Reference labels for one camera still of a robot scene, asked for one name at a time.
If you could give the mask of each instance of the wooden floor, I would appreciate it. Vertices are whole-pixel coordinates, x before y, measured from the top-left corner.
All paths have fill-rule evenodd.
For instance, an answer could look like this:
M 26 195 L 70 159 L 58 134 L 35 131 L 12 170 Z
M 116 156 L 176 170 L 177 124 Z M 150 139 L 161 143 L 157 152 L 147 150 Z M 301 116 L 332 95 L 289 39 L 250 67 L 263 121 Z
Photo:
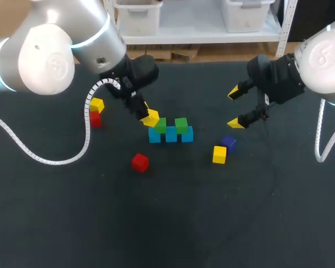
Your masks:
M 292 53 L 300 44 L 291 42 L 287 44 L 285 53 Z M 276 59 L 277 42 L 271 43 L 235 43 L 235 44 L 209 44 L 192 46 L 189 49 L 170 49 L 168 46 L 130 46 L 128 54 L 136 58 L 143 54 L 152 55 L 157 60 L 166 62 L 184 62 L 181 59 L 171 58 L 171 52 L 177 52 L 189 57 L 189 62 L 205 63 L 216 61 L 249 61 L 258 54 L 265 54 L 270 59 Z

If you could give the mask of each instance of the blue cube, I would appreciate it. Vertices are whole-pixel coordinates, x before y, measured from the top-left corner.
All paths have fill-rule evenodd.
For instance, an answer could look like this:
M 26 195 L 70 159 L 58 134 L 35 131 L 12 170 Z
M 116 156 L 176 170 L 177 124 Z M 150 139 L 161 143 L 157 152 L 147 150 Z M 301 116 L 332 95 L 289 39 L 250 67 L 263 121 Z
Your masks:
M 181 141 L 182 142 L 193 142 L 194 141 L 194 130 L 192 126 L 188 127 L 187 134 L 181 134 Z
M 149 142 L 150 143 L 159 143 L 161 142 L 161 135 L 155 132 L 153 127 L 149 127 Z
M 235 148 L 236 148 L 236 142 L 237 142 L 237 140 L 234 137 L 232 137 L 232 136 L 226 136 L 221 141 L 221 146 L 226 147 L 227 148 L 227 152 L 229 154 L 231 154 L 235 150 Z
M 178 133 L 176 132 L 176 127 L 166 127 L 165 139 L 166 142 L 178 141 Z

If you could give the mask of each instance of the white storage bin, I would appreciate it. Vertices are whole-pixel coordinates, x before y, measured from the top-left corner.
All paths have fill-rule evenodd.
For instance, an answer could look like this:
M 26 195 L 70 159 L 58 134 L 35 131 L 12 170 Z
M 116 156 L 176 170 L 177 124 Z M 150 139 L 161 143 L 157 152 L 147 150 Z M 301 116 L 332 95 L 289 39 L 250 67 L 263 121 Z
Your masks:
M 275 0 L 222 0 L 222 13 L 228 32 L 262 30 L 270 7 Z
M 118 9 L 117 27 L 121 35 L 157 35 L 162 2 L 156 0 L 114 0 Z

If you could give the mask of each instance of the robot logo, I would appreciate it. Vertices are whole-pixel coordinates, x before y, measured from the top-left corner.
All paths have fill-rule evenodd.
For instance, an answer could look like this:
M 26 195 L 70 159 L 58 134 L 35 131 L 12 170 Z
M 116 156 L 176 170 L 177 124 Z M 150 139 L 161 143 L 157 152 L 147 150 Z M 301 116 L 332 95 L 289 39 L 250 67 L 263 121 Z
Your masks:
M 51 78 L 59 81 L 67 76 L 68 62 L 62 54 L 52 53 L 46 61 L 46 68 Z
M 335 41 L 319 43 L 310 54 L 310 64 L 316 69 L 326 69 L 335 63 Z

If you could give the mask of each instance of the white shelf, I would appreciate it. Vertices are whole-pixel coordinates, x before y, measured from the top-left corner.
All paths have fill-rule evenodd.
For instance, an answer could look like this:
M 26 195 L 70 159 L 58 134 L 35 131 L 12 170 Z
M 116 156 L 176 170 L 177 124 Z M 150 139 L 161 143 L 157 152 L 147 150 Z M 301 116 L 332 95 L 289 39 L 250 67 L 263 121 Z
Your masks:
M 124 36 L 128 45 L 278 42 L 281 27 L 269 10 L 259 32 L 229 33 L 220 4 L 214 0 L 164 0 L 156 36 Z

